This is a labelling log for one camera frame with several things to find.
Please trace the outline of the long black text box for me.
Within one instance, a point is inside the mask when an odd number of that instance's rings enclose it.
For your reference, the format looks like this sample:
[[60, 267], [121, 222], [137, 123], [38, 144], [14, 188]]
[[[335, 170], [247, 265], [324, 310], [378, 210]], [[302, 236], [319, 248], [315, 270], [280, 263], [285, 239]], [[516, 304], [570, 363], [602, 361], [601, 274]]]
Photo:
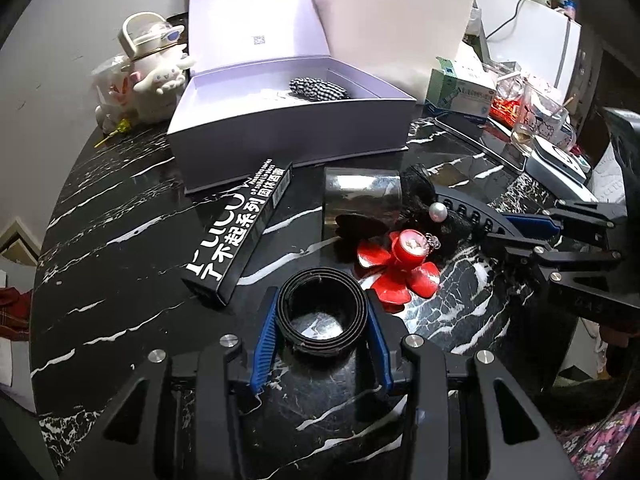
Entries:
[[292, 179], [292, 165], [268, 158], [251, 177], [224, 194], [224, 206], [183, 266], [195, 295], [225, 307]]

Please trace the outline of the tablet with dark screen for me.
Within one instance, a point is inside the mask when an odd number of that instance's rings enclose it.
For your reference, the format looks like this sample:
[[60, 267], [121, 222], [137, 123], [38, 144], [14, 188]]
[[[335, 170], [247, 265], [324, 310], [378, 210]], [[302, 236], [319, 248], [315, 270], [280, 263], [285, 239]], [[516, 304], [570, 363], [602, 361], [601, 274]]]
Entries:
[[478, 122], [460, 114], [446, 113], [436, 117], [435, 124], [467, 144], [479, 148], [495, 162], [519, 174], [525, 170], [525, 155], [511, 142], [510, 133], [491, 119]]

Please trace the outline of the black pearl bow clip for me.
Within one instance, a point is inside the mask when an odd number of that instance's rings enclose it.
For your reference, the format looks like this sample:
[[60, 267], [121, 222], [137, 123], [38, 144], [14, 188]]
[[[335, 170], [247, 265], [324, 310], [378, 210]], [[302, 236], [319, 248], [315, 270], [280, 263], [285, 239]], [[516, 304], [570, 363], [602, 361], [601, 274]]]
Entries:
[[444, 220], [435, 220], [431, 208], [439, 203], [433, 182], [423, 164], [414, 164], [399, 174], [401, 206], [398, 218], [391, 226], [365, 214], [339, 214], [336, 234], [356, 244], [360, 240], [379, 242], [384, 235], [408, 229], [435, 235], [440, 243], [437, 259], [449, 259], [465, 245], [475, 228], [463, 214], [447, 208]]

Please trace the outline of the white cinnamoroll kettle toy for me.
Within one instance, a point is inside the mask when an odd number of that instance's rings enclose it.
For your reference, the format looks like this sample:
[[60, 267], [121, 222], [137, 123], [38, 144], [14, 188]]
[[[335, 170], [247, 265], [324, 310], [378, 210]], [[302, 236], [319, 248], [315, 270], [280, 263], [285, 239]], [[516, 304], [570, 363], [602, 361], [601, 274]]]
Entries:
[[96, 92], [96, 124], [104, 136], [122, 118], [136, 128], [166, 122], [175, 113], [188, 84], [193, 60], [180, 41], [182, 25], [155, 12], [132, 14], [122, 22], [122, 53], [91, 73]]

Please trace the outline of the black elastic band roll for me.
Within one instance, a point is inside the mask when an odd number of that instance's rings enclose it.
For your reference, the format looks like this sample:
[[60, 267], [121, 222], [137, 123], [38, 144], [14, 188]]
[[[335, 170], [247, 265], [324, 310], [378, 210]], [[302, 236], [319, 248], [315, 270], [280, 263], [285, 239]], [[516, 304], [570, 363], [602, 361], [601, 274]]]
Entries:
[[363, 335], [368, 303], [351, 275], [320, 266], [292, 275], [280, 287], [276, 320], [293, 352], [334, 360], [351, 352]]

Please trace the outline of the red flower hair clip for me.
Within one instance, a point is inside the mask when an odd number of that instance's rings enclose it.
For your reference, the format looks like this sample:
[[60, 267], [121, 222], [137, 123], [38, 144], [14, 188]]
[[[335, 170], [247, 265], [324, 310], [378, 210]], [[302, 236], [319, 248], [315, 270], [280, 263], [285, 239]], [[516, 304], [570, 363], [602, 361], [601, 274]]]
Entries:
[[358, 243], [356, 255], [360, 268], [373, 270], [378, 278], [371, 284], [386, 312], [398, 313], [412, 299], [432, 298], [439, 289], [440, 273], [432, 252], [440, 248], [431, 233], [414, 229], [391, 232], [390, 247], [373, 240]]

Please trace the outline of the black curved hair comb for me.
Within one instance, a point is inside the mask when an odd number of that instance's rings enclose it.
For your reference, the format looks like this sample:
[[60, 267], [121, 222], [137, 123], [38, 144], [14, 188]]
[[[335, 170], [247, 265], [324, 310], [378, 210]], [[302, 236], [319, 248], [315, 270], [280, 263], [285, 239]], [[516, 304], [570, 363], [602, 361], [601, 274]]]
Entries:
[[519, 237], [521, 232], [500, 212], [455, 188], [435, 186], [427, 218], [435, 230], [456, 240], [470, 240], [486, 234]]

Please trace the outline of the lilac open gift box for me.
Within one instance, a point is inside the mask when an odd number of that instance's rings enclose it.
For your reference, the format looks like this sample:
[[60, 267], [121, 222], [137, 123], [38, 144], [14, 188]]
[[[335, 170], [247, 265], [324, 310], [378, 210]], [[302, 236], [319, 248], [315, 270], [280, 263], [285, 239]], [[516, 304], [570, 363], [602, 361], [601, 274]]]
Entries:
[[[312, 0], [189, 0], [194, 64], [167, 139], [188, 194], [295, 166], [405, 148], [416, 101], [330, 55]], [[294, 96], [296, 77], [345, 88], [343, 101]]]

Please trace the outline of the yellow small stick toy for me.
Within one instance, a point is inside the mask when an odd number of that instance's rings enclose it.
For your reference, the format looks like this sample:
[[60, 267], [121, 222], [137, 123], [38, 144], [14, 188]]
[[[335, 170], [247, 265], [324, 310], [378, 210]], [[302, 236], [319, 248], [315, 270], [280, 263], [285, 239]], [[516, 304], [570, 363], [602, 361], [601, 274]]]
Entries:
[[99, 140], [99, 142], [94, 146], [94, 148], [99, 148], [101, 145], [105, 144], [108, 140], [113, 139], [114, 136], [130, 133], [130, 131], [133, 128], [134, 127], [131, 125], [131, 122], [128, 118], [122, 118], [110, 133], [107, 133], [102, 140]]

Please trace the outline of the red snack packet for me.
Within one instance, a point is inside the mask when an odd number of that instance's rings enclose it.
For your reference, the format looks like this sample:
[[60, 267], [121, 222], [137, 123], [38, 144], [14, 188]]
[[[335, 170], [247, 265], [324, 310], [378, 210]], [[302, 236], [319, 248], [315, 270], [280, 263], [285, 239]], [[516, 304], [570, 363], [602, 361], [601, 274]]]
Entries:
[[520, 99], [507, 100], [500, 98], [500, 96], [495, 96], [495, 99], [491, 102], [489, 116], [498, 120], [498, 122], [502, 122], [507, 126], [513, 127], [516, 122], [516, 118], [518, 118], [520, 104]]

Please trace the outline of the green white medicine box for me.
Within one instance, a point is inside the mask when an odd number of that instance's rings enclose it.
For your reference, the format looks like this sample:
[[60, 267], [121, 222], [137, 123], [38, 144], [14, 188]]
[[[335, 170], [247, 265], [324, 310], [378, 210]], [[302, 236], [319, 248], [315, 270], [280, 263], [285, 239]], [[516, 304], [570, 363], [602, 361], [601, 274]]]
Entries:
[[441, 110], [478, 119], [489, 116], [495, 99], [497, 77], [483, 66], [465, 66], [448, 58], [438, 58], [432, 69], [425, 103]]

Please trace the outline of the white foam block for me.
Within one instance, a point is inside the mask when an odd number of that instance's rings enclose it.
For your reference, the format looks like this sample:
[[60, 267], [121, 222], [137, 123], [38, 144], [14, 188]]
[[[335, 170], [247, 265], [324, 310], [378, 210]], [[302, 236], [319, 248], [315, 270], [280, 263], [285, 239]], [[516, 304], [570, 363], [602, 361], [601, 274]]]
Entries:
[[331, 55], [425, 100], [432, 69], [456, 57], [474, 0], [314, 0]]

